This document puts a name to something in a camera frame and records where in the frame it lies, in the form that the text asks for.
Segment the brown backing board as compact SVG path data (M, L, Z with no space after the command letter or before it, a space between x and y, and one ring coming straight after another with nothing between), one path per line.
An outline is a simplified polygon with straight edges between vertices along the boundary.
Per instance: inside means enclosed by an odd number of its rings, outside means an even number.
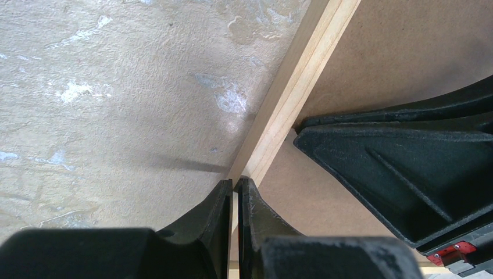
M294 126L432 98L491 74L491 1L362 1ZM258 182L262 198L305 235L388 236L294 138L290 131Z

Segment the wooden picture frame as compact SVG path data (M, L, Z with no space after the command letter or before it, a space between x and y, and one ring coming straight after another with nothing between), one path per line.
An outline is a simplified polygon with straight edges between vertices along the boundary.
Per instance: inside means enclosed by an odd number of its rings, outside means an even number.
M360 2L311 1L227 178L260 184Z

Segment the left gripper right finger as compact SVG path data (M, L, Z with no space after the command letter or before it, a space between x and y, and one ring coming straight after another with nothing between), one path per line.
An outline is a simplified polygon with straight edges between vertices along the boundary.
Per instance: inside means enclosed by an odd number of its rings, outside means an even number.
M410 250L390 237L308 237L261 197L251 178L238 191L240 278L423 278Z

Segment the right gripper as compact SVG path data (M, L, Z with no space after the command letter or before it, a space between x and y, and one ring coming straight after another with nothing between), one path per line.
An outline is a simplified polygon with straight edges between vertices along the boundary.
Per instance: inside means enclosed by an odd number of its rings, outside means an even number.
M492 274L492 135L444 123L304 128L294 145L393 234L460 277Z

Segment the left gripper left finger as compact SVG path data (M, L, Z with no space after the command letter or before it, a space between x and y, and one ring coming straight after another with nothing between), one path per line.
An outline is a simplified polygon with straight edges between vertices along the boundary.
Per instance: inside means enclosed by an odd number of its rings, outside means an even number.
M232 182L161 230L41 228L1 245L2 278L227 278Z

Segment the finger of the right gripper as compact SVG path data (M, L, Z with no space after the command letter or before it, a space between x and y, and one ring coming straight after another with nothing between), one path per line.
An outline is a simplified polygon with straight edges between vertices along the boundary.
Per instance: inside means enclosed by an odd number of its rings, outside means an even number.
M304 119L296 128L327 124L363 122L407 122L454 119L479 115L492 111L492 76L453 92L425 99L366 112L322 115Z

